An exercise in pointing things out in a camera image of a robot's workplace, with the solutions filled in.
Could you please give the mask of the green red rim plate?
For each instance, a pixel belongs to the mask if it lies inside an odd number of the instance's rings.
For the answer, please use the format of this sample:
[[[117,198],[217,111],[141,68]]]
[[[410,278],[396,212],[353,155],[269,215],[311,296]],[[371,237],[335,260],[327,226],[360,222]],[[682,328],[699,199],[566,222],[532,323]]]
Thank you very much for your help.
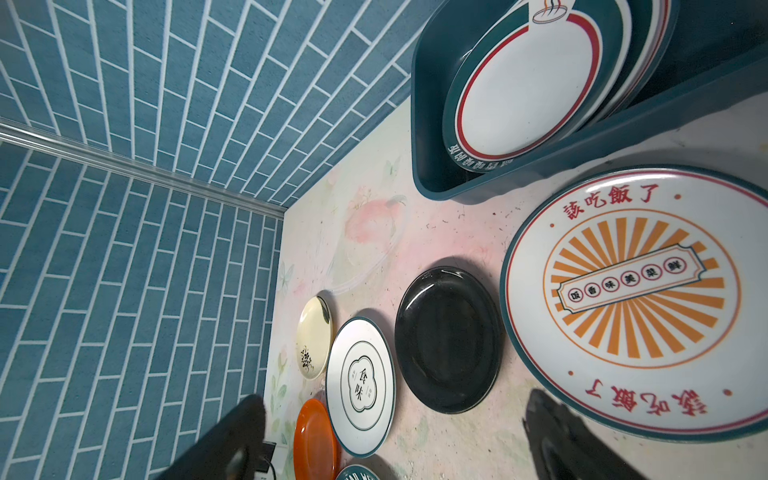
[[[578,130],[626,60],[626,1],[519,1],[475,44],[447,92],[442,136],[485,173]]]

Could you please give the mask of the orange sunburst plate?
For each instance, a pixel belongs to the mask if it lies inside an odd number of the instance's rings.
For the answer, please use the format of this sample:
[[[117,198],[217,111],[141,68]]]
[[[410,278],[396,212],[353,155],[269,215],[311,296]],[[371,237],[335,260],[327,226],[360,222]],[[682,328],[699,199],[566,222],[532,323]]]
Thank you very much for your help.
[[[556,192],[500,279],[518,356],[555,397],[632,435],[767,428],[767,191],[714,170],[632,167]]]

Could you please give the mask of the small green rim plate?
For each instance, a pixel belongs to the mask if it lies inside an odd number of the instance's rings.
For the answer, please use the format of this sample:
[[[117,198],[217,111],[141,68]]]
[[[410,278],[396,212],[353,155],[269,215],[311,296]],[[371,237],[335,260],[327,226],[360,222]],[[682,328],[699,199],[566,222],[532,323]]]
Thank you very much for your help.
[[[629,0],[628,4],[632,21],[629,50],[616,83],[588,126],[630,105],[653,76],[675,29],[679,1]]]

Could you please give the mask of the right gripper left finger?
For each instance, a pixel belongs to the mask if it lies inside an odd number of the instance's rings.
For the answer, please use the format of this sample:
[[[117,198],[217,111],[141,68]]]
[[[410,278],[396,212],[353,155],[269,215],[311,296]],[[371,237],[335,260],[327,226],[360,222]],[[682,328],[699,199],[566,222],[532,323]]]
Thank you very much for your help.
[[[265,430],[263,398],[248,395],[159,479],[254,479]]]

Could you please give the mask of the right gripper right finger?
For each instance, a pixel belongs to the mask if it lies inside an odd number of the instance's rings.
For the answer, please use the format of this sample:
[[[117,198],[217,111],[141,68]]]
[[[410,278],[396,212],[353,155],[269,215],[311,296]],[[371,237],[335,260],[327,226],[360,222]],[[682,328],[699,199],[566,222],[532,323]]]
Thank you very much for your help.
[[[530,392],[523,427],[541,480],[645,478],[541,389]]]

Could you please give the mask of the white plate flower outline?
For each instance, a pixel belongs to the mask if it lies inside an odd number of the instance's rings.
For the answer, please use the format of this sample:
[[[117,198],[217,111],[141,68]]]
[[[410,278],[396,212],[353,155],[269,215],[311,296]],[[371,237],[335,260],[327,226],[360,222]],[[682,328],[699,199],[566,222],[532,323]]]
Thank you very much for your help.
[[[396,396],[393,356],[382,330],[366,317],[348,320],[334,340],[325,376],[331,426],[348,454],[366,458],[382,446]]]

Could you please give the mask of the teal plastic bin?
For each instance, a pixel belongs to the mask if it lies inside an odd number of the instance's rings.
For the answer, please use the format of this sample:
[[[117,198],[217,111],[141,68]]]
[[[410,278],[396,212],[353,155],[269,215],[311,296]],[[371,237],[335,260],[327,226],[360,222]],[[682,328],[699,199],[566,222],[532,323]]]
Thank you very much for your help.
[[[685,1],[660,67],[627,109],[489,173],[457,165],[443,144],[442,111],[460,58],[512,7],[445,1],[427,22],[412,62],[414,183],[426,198],[482,203],[634,147],[767,90],[767,4]]]

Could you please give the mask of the black plate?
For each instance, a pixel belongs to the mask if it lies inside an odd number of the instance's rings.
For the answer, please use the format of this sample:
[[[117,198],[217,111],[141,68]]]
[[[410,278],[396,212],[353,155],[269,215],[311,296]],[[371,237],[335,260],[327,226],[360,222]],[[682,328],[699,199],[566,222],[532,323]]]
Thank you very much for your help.
[[[416,398],[460,414],[491,391],[503,357],[497,301],[470,272],[437,266],[406,289],[396,315],[395,350]]]

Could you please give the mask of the green rim lettered plate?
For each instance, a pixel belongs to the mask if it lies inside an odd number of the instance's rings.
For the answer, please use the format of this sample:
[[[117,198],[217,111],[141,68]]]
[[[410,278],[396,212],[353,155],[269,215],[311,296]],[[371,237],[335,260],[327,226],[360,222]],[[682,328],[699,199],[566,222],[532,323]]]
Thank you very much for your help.
[[[350,464],[339,472],[336,480],[380,480],[380,478],[364,465]]]

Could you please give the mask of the cream plate with dark spot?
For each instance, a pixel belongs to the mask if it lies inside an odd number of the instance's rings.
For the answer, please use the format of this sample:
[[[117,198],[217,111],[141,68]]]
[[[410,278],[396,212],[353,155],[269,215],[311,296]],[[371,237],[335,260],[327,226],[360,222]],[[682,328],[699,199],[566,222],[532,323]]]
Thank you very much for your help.
[[[320,296],[304,306],[295,335],[296,361],[306,380],[315,380],[324,371],[334,337],[331,311]]]

